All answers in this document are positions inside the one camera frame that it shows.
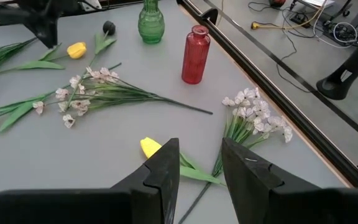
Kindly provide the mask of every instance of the table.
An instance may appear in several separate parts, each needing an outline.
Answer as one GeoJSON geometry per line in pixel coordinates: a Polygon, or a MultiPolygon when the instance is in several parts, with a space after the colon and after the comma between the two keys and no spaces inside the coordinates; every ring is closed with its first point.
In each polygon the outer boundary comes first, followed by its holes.
{"type": "MultiPolygon", "coordinates": [[[[60,51],[63,53],[65,47],[84,41],[89,51],[86,57],[59,60],[66,70],[28,70],[1,75],[0,106],[57,89],[68,83],[70,77],[81,74],[92,57],[94,34],[101,32],[103,23],[110,20],[117,27],[117,42],[94,68],[122,62],[116,72],[125,81],[214,114],[165,103],[142,103],[87,114],[78,119],[72,129],[63,125],[57,105],[46,108],[41,117],[28,114],[7,133],[0,134],[0,190],[111,187],[145,161],[139,141],[146,136],[161,144],[178,137],[182,152],[204,170],[213,168],[228,113],[221,100],[255,86],[215,42],[209,50],[203,81],[199,85],[184,83],[180,77],[183,49],[194,20],[184,14],[176,2],[160,1],[165,34],[161,43],[147,45],[137,31],[141,9],[141,5],[135,5],[61,18],[58,22],[58,39],[63,42],[60,51]]],[[[0,27],[0,45],[31,37],[20,25],[0,27]]],[[[40,42],[32,44],[7,63],[6,68],[37,58],[45,50],[40,42]]],[[[345,184],[303,136],[294,134],[289,144],[282,138],[271,138],[254,151],[320,187],[345,184]]],[[[181,178],[175,223],[203,186],[202,182],[181,178]]],[[[212,186],[186,222],[237,223],[227,189],[212,186]]]]}

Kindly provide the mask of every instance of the cable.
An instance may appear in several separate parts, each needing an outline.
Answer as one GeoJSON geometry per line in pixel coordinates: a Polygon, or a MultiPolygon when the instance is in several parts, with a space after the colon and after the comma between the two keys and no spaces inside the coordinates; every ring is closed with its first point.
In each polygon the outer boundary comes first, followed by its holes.
{"type": "MultiPolygon", "coordinates": [[[[284,12],[285,12],[285,11],[293,12],[293,11],[291,11],[291,10],[288,10],[288,8],[290,8],[290,7],[287,7],[287,8],[285,8],[285,9],[283,9],[282,12],[281,12],[281,15],[283,16],[284,22],[287,23],[288,25],[291,25],[290,22],[287,20],[287,17],[289,17],[291,14],[288,14],[287,16],[284,15],[284,12]]],[[[309,19],[305,12],[293,12],[293,13],[296,14],[295,16],[298,16],[298,15],[301,14],[301,15],[304,16],[304,19],[307,19],[307,20],[309,19]]],[[[314,35],[313,35],[313,36],[308,36],[308,35],[302,34],[302,33],[301,33],[300,31],[298,31],[297,29],[293,29],[293,31],[297,32],[299,35],[298,35],[298,34],[295,34],[295,33],[293,33],[293,32],[291,32],[290,30],[288,30],[288,33],[290,33],[290,34],[292,34],[292,35],[295,35],[295,36],[297,36],[297,37],[301,37],[301,38],[315,38],[314,35]]]]}
{"type": "Polygon", "coordinates": [[[256,21],[254,21],[254,22],[252,22],[252,24],[251,24],[251,28],[252,29],[258,29],[258,28],[271,28],[271,29],[274,29],[274,28],[276,28],[276,29],[285,29],[285,30],[287,30],[287,29],[294,29],[294,28],[297,28],[297,27],[301,27],[301,26],[303,26],[303,25],[305,25],[305,24],[308,24],[310,21],[312,21],[318,14],[319,14],[319,12],[321,12],[321,10],[322,10],[322,7],[320,7],[317,11],[316,11],[316,13],[314,14],[314,16],[311,18],[311,19],[309,19],[309,20],[307,20],[306,22],[304,22],[304,23],[302,23],[302,24],[299,24],[299,25],[295,25],[295,26],[289,26],[289,27],[284,27],[284,26],[282,26],[282,27],[277,27],[277,26],[264,26],[262,23],[259,23],[259,22],[256,22],[256,21]]]}
{"type": "MultiPolygon", "coordinates": [[[[314,22],[314,26],[313,26],[313,34],[314,34],[314,35],[316,35],[316,25],[317,25],[318,19],[320,18],[320,16],[322,15],[322,13],[323,13],[323,11],[324,11],[324,9],[325,9],[325,7],[326,7],[326,3],[327,3],[327,0],[324,0],[323,6],[320,8],[320,9],[322,9],[322,10],[320,10],[320,13],[319,13],[319,15],[318,15],[318,17],[317,17],[317,19],[316,19],[316,22],[314,22]]],[[[335,45],[333,45],[333,44],[330,44],[329,42],[326,42],[325,40],[323,40],[322,38],[320,38],[320,37],[318,37],[318,36],[317,36],[317,38],[318,38],[319,40],[323,41],[324,43],[326,43],[326,44],[328,44],[328,45],[330,45],[330,46],[333,46],[333,47],[335,47],[335,48],[338,48],[338,49],[346,49],[346,48],[352,47],[352,45],[349,45],[349,46],[347,46],[347,47],[338,47],[338,46],[335,46],[335,45]]]]}
{"type": "MultiPolygon", "coordinates": [[[[284,26],[286,22],[288,23],[288,21],[286,20],[286,17],[285,17],[282,26],[284,26]]],[[[282,57],[282,58],[280,59],[280,62],[283,62],[284,59],[289,58],[289,57],[291,57],[292,55],[294,55],[294,54],[296,54],[296,53],[298,52],[298,50],[297,50],[296,47],[295,47],[294,42],[291,40],[291,38],[288,36],[288,34],[285,33],[285,29],[282,29],[282,32],[283,32],[283,34],[285,35],[285,37],[287,37],[287,39],[291,42],[292,48],[293,48],[293,52],[291,52],[290,54],[288,54],[288,55],[282,57]]],[[[294,84],[293,82],[291,82],[289,79],[285,78],[285,77],[280,73],[280,67],[278,66],[278,63],[276,63],[276,69],[277,69],[277,73],[278,73],[278,75],[280,76],[280,78],[282,78],[283,80],[285,80],[285,81],[288,82],[289,84],[293,85],[295,88],[297,88],[297,89],[299,89],[299,90],[301,90],[302,92],[305,92],[305,93],[311,93],[311,92],[312,92],[312,91],[304,90],[303,88],[301,88],[301,87],[299,87],[298,85],[296,85],[296,84],[294,84]]]]}
{"type": "Polygon", "coordinates": [[[265,9],[275,9],[275,10],[279,10],[279,11],[283,10],[283,9],[279,9],[279,8],[273,7],[273,6],[269,5],[269,4],[261,3],[261,2],[250,2],[250,3],[248,3],[248,8],[250,8],[250,9],[252,9],[254,11],[257,11],[257,12],[262,12],[265,9]],[[263,5],[265,7],[263,7],[262,9],[254,9],[253,7],[251,7],[251,4],[263,5]]]}
{"type": "Polygon", "coordinates": [[[356,41],[357,41],[357,30],[356,30],[356,28],[354,28],[354,26],[352,26],[352,24],[350,24],[350,23],[348,23],[348,22],[338,22],[338,23],[335,25],[335,27],[334,27],[333,34],[334,34],[334,38],[335,38],[337,41],[342,42],[342,43],[353,43],[353,42],[356,42],[356,41]],[[347,24],[347,25],[349,25],[351,28],[354,29],[354,33],[355,33],[355,34],[354,34],[354,35],[355,35],[354,40],[343,41],[343,40],[339,40],[339,39],[336,37],[335,30],[336,30],[336,28],[338,27],[339,24],[347,24]]]}

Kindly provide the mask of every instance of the green leaf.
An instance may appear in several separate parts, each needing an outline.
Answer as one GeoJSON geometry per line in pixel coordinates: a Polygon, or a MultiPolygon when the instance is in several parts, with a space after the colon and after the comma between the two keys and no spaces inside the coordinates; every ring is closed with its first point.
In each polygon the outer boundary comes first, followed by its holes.
{"type": "Polygon", "coordinates": [[[61,66],[53,62],[45,62],[45,61],[31,61],[25,63],[24,65],[16,67],[16,69],[33,69],[33,68],[65,69],[64,66],[61,66]]]}
{"type": "Polygon", "coordinates": [[[195,170],[195,169],[185,167],[185,166],[180,166],[180,175],[189,177],[192,179],[196,179],[196,180],[203,180],[203,181],[208,181],[208,182],[211,182],[214,184],[221,184],[221,185],[226,186],[226,184],[222,183],[221,180],[219,180],[209,174],[205,174],[202,171],[195,170]]]}
{"type": "Polygon", "coordinates": [[[115,41],[117,41],[117,39],[113,39],[113,38],[105,38],[104,35],[102,34],[95,34],[95,50],[94,50],[94,54],[99,54],[100,51],[102,51],[103,49],[105,49],[106,47],[110,46],[112,43],[114,43],[115,41]]]}
{"type": "Polygon", "coordinates": [[[9,111],[11,109],[19,107],[21,104],[28,102],[28,101],[41,101],[43,98],[46,97],[46,94],[42,94],[36,97],[28,98],[22,101],[18,101],[16,103],[11,103],[10,105],[0,106],[0,113],[9,111]]]}
{"type": "Polygon", "coordinates": [[[56,52],[56,50],[61,46],[62,43],[58,44],[54,49],[47,50],[40,58],[40,61],[49,61],[50,59],[53,59],[53,55],[56,52]]]}
{"type": "Polygon", "coordinates": [[[191,159],[187,158],[183,153],[180,153],[180,164],[195,170],[201,170],[191,159]]]}
{"type": "Polygon", "coordinates": [[[21,117],[27,114],[30,110],[32,110],[32,103],[35,101],[29,101],[21,104],[14,110],[7,120],[0,127],[0,133],[10,128],[14,123],[16,123],[21,117]]]}

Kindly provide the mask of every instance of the black cable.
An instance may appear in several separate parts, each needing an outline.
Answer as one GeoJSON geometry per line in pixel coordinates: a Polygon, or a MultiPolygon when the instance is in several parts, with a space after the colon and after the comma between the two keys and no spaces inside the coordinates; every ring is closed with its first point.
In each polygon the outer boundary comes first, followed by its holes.
{"type": "MultiPolygon", "coordinates": [[[[282,26],[282,27],[285,26],[285,23],[286,23],[286,22],[288,22],[288,21],[285,19],[285,20],[283,21],[283,26],[282,26]]],[[[290,54],[288,54],[288,55],[282,57],[282,58],[280,59],[280,62],[283,62],[284,59],[289,58],[289,57],[291,57],[292,55],[294,55],[294,54],[296,54],[296,53],[298,52],[298,50],[296,49],[295,44],[294,44],[293,41],[291,40],[290,36],[288,36],[288,34],[285,33],[285,30],[284,30],[284,29],[282,29],[282,32],[283,32],[283,34],[285,35],[285,37],[287,37],[287,39],[291,42],[292,47],[293,47],[293,52],[291,52],[290,54]]],[[[279,68],[279,66],[278,66],[278,63],[276,63],[276,68],[277,68],[277,73],[278,73],[278,75],[279,75],[282,79],[284,79],[285,81],[287,81],[289,84],[293,85],[295,88],[301,90],[302,92],[311,93],[311,91],[304,90],[304,89],[302,89],[301,87],[299,87],[298,85],[296,85],[296,84],[294,84],[293,82],[291,82],[289,79],[285,78],[285,77],[280,73],[280,68],[279,68]]]]}
{"type": "Polygon", "coordinates": [[[248,3],[248,8],[250,8],[250,9],[252,9],[252,10],[254,10],[254,11],[257,11],[257,12],[262,12],[262,11],[265,10],[265,9],[274,9],[274,10],[282,11],[282,9],[280,9],[280,8],[272,7],[272,6],[270,6],[269,4],[261,3],[261,2],[250,2],[250,3],[248,3]],[[263,7],[262,9],[254,9],[253,7],[250,6],[251,4],[263,5],[263,6],[265,6],[265,7],[263,7]]]}

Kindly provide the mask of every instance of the tulip bud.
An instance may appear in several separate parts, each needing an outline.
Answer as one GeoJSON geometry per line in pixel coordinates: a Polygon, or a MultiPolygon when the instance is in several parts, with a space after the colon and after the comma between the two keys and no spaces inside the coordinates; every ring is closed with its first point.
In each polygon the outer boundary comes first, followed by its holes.
{"type": "Polygon", "coordinates": [[[72,59],[79,59],[86,52],[86,44],[84,42],[75,43],[67,48],[67,53],[72,59]]]}

